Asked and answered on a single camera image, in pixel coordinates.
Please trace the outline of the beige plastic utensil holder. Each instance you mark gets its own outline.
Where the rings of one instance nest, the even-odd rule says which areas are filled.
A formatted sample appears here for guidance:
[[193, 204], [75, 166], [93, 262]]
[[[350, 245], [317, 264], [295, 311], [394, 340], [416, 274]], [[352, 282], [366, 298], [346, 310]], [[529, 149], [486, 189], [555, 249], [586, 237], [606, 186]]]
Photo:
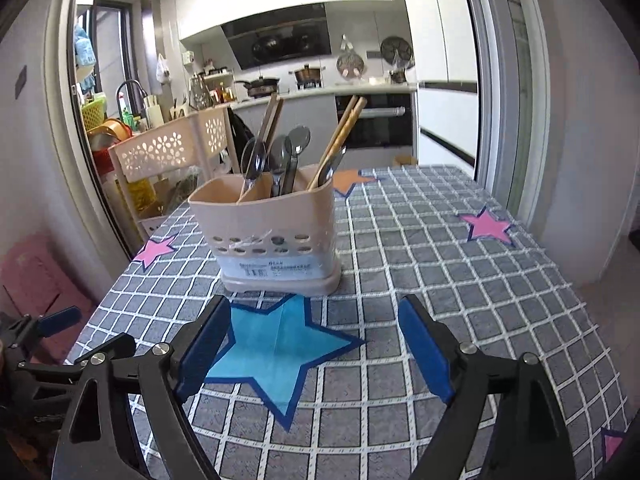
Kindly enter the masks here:
[[311, 188], [317, 167], [297, 169], [294, 191], [270, 195], [262, 174], [250, 189], [239, 174], [200, 186], [188, 204], [230, 292], [328, 296], [340, 284], [333, 179]]

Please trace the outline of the smoky transparent plastic spoon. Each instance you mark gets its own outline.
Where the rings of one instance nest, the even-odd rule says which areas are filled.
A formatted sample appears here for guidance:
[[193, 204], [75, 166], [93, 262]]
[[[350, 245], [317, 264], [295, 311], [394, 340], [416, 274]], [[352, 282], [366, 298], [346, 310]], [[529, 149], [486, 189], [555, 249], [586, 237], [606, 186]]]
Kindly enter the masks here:
[[288, 133], [288, 140], [291, 143], [291, 158], [281, 184], [280, 195], [290, 194], [293, 191], [298, 158], [309, 145], [310, 137], [310, 129], [306, 126], [297, 126]]

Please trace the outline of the light wooden chopstick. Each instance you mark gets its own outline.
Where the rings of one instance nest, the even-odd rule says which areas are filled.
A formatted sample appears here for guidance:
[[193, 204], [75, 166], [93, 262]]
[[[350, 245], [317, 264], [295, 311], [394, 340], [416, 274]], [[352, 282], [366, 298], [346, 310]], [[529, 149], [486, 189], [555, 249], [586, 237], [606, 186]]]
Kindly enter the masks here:
[[254, 156], [257, 153], [258, 145], [261, 144], [262, 141], [265, 139], [265, 135], [267, 133], [267, 130], [270, 124], [271, 116], [273, 112], [276, 110], [278, 101], [279, 101], [279, 96], [277, 95], [277, 93], [273, 93], [270, 96], [270, 100], [267, 104], [267, 108], [265, 110], [264, 117], [262, 118], [262, 123], [260, 124], [260, 128], [258, 130], [257, 136], [255, 136], [254, 148], [250, 152], [252, 156]]

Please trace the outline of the plain wooden chopstick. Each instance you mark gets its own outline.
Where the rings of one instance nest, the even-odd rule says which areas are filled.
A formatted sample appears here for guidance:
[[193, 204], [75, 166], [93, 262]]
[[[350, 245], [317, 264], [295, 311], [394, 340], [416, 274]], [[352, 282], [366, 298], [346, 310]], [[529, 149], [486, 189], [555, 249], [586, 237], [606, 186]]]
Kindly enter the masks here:
[[356, 107], [352, 111], [352, 114], [349, 117], [349, 120], [346, 124], [345, 129], [343, 130], [340, 137], [337, 139], [336, 145], [334, 146], [330, 156], [335, 155], [343, 147], [346, 139], [349, 136], [349, 133], [352, 131], [352, 128], [354, 128], [354, 125], [356, 124], [361, 112], [366, 107], [366, 105], [367, 105], [367, 99], [364, 96], [360, 96], [360, 98], [358, 98]]

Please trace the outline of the patterned bamboo chopstick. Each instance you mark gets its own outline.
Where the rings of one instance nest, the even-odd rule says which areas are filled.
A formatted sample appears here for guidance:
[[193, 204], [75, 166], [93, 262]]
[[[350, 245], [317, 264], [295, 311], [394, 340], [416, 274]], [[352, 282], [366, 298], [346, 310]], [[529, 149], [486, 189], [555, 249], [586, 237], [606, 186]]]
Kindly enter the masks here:
[[334, 146], [336, 145], [337, 139], [340, 137], [340, 135], [342, 134], [343, 130], [346, 127], [346, 124], [349, 120], [350, 115], [352, 114], [352, 111], [354, 110], [354, 108], [356, 107], [356, 104], [358, 102], [358, 98], [356, 96], [352, 96], [352, 98], [349, 100], [342, 118], [340, 119], [340, 121], [338, 122], [334, 133], [331, 136], [331, 140], [329, 140], [328, 145], [326, 146], [326, 149], [324, 150], [322, 156], [320, 157], [320, 160], [318, 162], [318, 167], [316, 172], [314, 173], [314, 176], [311, 178], [311, 181], [308, 183], [306, 190], [310, 191], [312, 190], [318, 182], [319, 179], [319, 174], [320, 174], [320, 170], [323, 167], [324, 162], [326, 161], [326, 159], [330, 156], [330, 154], [333, 151]]

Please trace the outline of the black kitchen faucet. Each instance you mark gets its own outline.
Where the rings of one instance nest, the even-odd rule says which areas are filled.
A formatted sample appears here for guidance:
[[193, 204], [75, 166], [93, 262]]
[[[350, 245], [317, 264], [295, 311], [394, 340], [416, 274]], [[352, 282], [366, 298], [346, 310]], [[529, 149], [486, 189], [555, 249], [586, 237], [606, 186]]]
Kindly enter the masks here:
[[125, 118], [125, 110], [131, 115], [146, 116], [145, 99], [149, 93], [137, 79], [123, 81], [115, 91], [118, 117]]

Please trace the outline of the pink chair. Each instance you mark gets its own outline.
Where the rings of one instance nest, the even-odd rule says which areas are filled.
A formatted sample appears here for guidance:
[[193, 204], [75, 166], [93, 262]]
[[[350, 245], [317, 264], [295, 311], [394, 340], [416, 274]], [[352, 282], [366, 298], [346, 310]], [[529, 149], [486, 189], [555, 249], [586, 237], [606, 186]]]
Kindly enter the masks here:
[[63, 362], [96, 304], [56, 262], [47, 237], [36, 234], [23, 238], [1, 258], [1, 285], [21, 316], [29, 314], [38, 318], [78, 307], [80, 321], [43, 339], [36, 351], [36, 359], [40, 362]]

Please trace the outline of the pink star sticker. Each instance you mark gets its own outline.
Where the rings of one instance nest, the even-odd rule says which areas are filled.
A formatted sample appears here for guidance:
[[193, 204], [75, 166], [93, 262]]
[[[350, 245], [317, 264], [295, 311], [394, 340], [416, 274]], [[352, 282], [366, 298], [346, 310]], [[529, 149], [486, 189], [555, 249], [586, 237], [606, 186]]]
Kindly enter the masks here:
[[513, 246], [510, 229], [513, 224], [509, 220], [498, 218], [487, 207], [483, 207], [477, 214], [459, 214], [458, 218], [468, 226], [466, 240], [498, 240], [506, 246]]
[[162, 240], [147, 240], [137, 255], [132, 258], [133, 262], [139, 263], [143, 271], [149, 270], [152, 264], [160, 257], [171, 255], [176, 251], [174, 241], [177, 235], [171, 235]]
[[624, 442], [626, 434], [623, 431], [617, 431], [608, 428], [602, 428], [600, 431], [603, 463], [611, 460], [616, 450]]

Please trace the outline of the blue star sticker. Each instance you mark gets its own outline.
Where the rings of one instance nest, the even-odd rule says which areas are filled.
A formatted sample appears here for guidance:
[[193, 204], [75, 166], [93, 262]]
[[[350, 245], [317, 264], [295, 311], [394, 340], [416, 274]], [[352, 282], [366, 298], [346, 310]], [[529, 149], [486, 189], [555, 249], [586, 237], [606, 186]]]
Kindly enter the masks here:
[[360, 348], [364, 340], [312, 319], [311, 301], [288, 295], [267, 309], [234, 302], [226, 343], [206, 384], [250, 385], [284, 430], [290, 430], [308, 370]]

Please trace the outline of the green plastic basket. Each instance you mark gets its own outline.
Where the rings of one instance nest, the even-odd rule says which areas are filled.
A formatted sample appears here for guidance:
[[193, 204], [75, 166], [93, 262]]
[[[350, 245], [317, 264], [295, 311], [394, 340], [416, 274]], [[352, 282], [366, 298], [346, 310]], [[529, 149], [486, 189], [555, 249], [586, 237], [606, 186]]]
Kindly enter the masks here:
[[102, 125], [107, 118], [105, 93], [96, 93], [91, 99], [88, 99], [81, 105], [80, 111], [86, 131]]

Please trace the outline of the beige plastic storage rack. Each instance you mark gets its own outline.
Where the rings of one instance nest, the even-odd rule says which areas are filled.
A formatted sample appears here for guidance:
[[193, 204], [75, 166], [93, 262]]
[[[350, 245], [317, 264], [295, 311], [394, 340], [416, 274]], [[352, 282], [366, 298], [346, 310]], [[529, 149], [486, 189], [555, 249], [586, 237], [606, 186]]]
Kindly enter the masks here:
[[204, 181], [240, 170], [229, 107], [218, 105], [168, 122], [112, 145], [108, 154], [134, 225], [142, 240], [150, 237], [134, 209], [128, 184], [198, 167]]

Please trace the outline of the cardboard box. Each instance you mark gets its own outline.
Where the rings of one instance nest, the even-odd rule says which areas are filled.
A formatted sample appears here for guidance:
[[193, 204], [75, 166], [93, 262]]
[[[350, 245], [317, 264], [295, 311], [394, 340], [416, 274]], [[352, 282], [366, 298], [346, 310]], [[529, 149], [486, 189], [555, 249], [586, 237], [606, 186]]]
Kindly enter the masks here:
[[393, 158], [394, 167], [416, 166], [417, 164], [418, 160], [411, 155], [400, 154]]

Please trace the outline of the orange star sticker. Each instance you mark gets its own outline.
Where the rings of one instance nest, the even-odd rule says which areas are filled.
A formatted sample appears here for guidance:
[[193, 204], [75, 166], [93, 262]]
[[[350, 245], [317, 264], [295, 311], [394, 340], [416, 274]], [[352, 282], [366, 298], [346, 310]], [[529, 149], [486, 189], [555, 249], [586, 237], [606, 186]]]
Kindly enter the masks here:
[[349, 169], [337, 171], [332, 177], [332, 182], [333, 189], [338, 195], [349, 198], [357, 185], [378, 182], [378, 178], [363, 176], [359, 170]]

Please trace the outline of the black frying pan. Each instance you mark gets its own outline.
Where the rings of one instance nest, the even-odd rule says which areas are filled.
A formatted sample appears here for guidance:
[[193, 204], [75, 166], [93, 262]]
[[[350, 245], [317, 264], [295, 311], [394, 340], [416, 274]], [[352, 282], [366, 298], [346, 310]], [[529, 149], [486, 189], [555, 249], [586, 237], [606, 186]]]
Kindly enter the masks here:
[[239, 80], [235, 82], [240, 84], [246, 90], [246, 94], [251, 99], [262, 98], [263, 96], [271, 96], [273, 93], [278, 92], [279, 78], [264, 78], [259, 77], [253, 80]]

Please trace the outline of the black built-in oven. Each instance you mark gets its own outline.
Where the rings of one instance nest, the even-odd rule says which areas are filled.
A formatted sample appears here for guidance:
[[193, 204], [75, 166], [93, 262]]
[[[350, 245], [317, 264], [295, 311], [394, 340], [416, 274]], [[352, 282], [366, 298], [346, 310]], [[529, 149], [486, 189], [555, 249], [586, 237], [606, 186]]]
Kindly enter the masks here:
[[348, 148], [411, 148], [413, 100], [410, 93], [364, 94], [366, 107], [345, 142]]

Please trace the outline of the brown cooking pot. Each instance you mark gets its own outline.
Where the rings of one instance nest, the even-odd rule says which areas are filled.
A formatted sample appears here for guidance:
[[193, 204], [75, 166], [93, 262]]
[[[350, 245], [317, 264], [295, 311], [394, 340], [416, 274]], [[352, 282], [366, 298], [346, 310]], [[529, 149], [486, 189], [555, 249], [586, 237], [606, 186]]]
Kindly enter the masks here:
[[298, 90], [315, 89], [322, 87], [322, 70], [322, 66], [311, 67], [305, 64], [302, 68], [293, 70], [291, 75], [295, 78]]

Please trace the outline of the black range hood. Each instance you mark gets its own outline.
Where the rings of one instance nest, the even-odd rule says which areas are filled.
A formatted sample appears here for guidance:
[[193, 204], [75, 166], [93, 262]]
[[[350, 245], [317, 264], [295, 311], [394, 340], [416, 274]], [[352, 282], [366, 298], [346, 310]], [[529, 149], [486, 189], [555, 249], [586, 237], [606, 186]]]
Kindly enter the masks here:
[[332, 53], [326, 6], [289, 6], [221, 25], [242, 70]]

